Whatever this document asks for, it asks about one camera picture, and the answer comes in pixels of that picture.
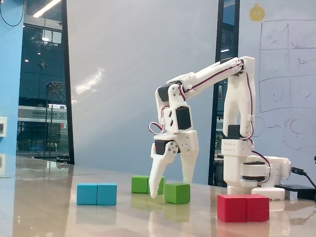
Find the blue wall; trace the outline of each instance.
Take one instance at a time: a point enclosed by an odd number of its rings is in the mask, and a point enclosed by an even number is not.
[[[15,25],[20,21],[23,3],[23,0],[4,0],[1,11],[7,23]],[[12,155],[6,158],[6,167],[15,163],[22,35],[23,20],[17,27],[11,27],[0,18],[0,117],[8,118],[6,137],[0,140],[0,153]]]

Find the white wall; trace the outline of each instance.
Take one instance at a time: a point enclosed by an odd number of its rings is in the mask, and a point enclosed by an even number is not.
[[[68,0],[75,163],[149,174],[155,90],[214,63],[218,0]],[[213,88],[189,101],[207,183]],[[182,179],[179,158],[165,175]]]

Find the table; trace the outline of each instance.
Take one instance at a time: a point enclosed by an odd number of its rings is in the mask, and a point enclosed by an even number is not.
[[[1,237],[315,236],[313,201],[273,202],[264,223],[223,223],[216,199],[225,188],[192,184],[190,204],[173,205],[132,194],[132,174],[20,157],[16,164],[15,177],[0,178]],[[117,206],[77,206],[81,182],[118,183]]]

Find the ceiling light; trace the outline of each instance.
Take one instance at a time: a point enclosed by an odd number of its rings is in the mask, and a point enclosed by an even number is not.
[[[39,10],[37,13],[33,15],[33,17],[38,18],[42,16],[45,12],[50,10],[53,6],[55,6],[57,3],[59,3],[61,0],[53,0],[49,4],[47,4],[45,7],[43,7],[41,10]]]

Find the wall outlet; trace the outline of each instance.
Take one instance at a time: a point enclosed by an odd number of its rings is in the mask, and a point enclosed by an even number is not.
[[[7,117],[0,117],[0,137],[6,137]]]

